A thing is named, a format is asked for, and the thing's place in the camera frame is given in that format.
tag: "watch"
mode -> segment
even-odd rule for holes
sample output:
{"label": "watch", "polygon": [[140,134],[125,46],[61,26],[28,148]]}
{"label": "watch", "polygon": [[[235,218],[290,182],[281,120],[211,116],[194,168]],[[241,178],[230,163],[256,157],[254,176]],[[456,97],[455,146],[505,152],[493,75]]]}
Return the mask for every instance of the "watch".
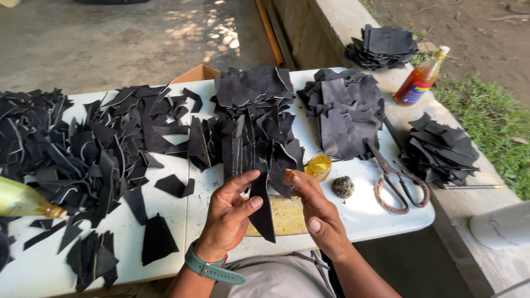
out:
{"label": "watch", "polygon": [[222,268],[224,266],[226,257],[221,261],[210,264],[197,257],[197,255],[193,252],[194,247],[195,242],[190,245],[190,248],[188,248],[186,256],[184,257],[186,265],[191,271],[199,274],[200,276],[233,285],[242,285],[246,282],[246,278],[243,275]]}

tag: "orange pipe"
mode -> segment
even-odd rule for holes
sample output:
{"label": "orange pipe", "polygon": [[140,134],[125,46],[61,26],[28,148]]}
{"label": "orange pipe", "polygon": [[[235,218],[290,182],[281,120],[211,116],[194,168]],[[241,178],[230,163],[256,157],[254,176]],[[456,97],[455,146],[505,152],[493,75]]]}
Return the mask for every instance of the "orange pipe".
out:
{"label": "orange pipe", "polygon": [[274,35],[274,31],[272,30],[272,26],[269,21],[269,16],[267,15],[267,11],[263,7],[263,3],[261,3],[261,0],[256,0],[256,5],[258,6],[258,11],[260,12],[261,21],[263,22],[263,27],[265,27],[265,32],[267,33],[267,37],[269,38],[270,47],[272,48],[272,53],[274,54],[274,58],[276,59],[276,62],[278,63],[278,66],[281,68],[285,67],[285,60],[283,55],[281,54],[280,46],[278,45],[278,42],[276,41],[276,36]]}

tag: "left hand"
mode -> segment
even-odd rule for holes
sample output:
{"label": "left hand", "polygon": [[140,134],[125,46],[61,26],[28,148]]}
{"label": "left hand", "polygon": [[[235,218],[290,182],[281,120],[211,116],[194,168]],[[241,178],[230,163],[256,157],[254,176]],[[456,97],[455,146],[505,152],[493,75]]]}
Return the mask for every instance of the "left hand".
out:
{"label": "left hand", "polygon": [[256,196],[245,200],[241,192],[259,175],[259,170],[244,172],[214,191],[206,225],[195,244],[197,257],[208,263],[220,261],[243,240],[250,224],[249,215],[263,205],[263,199]]}

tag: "fingernail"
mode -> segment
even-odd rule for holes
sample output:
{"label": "fingernail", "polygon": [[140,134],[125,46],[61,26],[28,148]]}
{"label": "fingernail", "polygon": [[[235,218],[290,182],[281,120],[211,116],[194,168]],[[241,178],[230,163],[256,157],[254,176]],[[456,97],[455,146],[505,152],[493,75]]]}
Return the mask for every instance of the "fingernail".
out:
{"label": "fingernail", "polygon": [[320,228],[322,227],[322,224],[319,220],[312,218],[307,226],[311,231],[318,233],[320,231]]}
{"label": "fingernail", "polygon": [[287,173],[287,176],[289,177],[289,181],[291,181],[291,182],[295,182],[295,180],[297,178],[297,175],[296,175],[295,171],[293,171],[293,170],[289,170],[289,173]]}
{"label": "fingernail", "polygon": [[255,196],[250,198],[250,204],[254,208],[258,208],[259,206],[263,205],[263,199],[259,196]]}

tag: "glass jar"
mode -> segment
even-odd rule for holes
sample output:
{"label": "glass jar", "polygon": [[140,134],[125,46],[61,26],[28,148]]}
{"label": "glass jar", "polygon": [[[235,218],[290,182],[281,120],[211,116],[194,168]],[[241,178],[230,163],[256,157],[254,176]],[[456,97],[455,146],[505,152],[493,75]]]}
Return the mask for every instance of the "glass jar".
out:
{"label": "glass jar", "polygon": [[304,172],[315,176],[319,182],[325,181],[331,172],[331,158],[325,154],[313,156],[304,167]]}

